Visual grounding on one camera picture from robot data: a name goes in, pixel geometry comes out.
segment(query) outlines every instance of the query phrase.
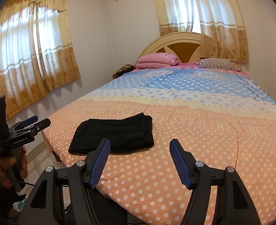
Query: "bed frame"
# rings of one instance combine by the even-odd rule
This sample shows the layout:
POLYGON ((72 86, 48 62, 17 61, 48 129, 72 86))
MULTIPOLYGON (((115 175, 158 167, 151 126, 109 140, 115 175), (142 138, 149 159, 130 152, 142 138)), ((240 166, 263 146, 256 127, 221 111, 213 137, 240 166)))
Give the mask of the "bed frame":
MULTIPOLYGON (((194 32, 175 32, 164 35, 152 42, 139 57, 156 52, 166 52, 177 56, 182 63, 197 63, 200 59, 201 35, 194 32)), ((232 62, 242 70, 237 62, 232 62)))

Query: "bedspread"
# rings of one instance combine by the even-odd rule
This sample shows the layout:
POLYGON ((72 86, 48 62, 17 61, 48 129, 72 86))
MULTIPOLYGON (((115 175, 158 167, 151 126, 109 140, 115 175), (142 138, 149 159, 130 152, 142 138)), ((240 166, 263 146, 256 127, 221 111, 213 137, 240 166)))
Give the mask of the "bedspread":
MULTIPOLYGON (((43 137, 69 167, 85 158, 67 151, 82 121, 140 112, 153 118, 155 145, 111 154, 100 192, 149 224, 179 224, 191 191, 181 184, 170 156, 169 142, 177 138, 196 160, 235 167, 261 223, 276 218, 276 102, 244 74, 172 67, 127 73, 51 115, 43 137)), ((216 193, 212 187, 206 225, 216 193)))

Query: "curtain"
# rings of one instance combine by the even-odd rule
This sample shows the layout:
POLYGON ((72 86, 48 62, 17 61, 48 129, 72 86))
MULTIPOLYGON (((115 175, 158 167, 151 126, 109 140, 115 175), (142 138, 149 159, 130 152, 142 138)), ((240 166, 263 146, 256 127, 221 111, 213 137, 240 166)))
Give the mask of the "curtain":
POLYGON ((194 0, 154 0, 160 35, 178 31, 192 31, 194 0))
POLYGON ((80 78, 66 0, 7 0, 0 10, 0 95, 7 119, 80 78))
POLYGON ((201 57, 248 63, 245 27, 237 0, 196 0, 201 57))

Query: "person's hand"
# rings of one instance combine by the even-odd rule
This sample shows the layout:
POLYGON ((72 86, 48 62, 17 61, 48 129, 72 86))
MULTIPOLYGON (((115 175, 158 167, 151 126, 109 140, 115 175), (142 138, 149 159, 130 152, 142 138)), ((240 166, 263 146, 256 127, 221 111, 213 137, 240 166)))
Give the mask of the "person's hand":
MULTIPOLYGON (((26 148, 25 146, 22 147, 22 156, 21 156, 21 170, 20 170, 20 176, 22 179, 25 179, 27 177, 27 158, 26 158, 26 148)), ((12 166, 14 166, 16 163, 15 157, 3 157, 0 158, 0 165, 3 170, 8 170, 12 166)), ((7 175, 1 170, 0 168, 0 184, 6 188, 9 189, 12 187, 11 180, 7 177, 7 175)))

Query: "pink pillow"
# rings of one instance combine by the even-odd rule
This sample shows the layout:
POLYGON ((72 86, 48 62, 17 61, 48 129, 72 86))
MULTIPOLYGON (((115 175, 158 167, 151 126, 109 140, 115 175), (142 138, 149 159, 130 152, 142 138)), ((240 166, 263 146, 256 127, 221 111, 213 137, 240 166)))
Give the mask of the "pink pillow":
POLYGON ((177 57, 172 54, 157 52, 152 54, 147 54, 140 57, 137 60, 137 64, 140 63, 160 63, 160 64, 168 64, 170 66, 174 66, 178 63, 177 57))
POLYGON ((148 62, 148 63, 136 63, 136 68, 167 68, 170 67, 168 64, 164 63, 156 63, 156 62, 148 62))

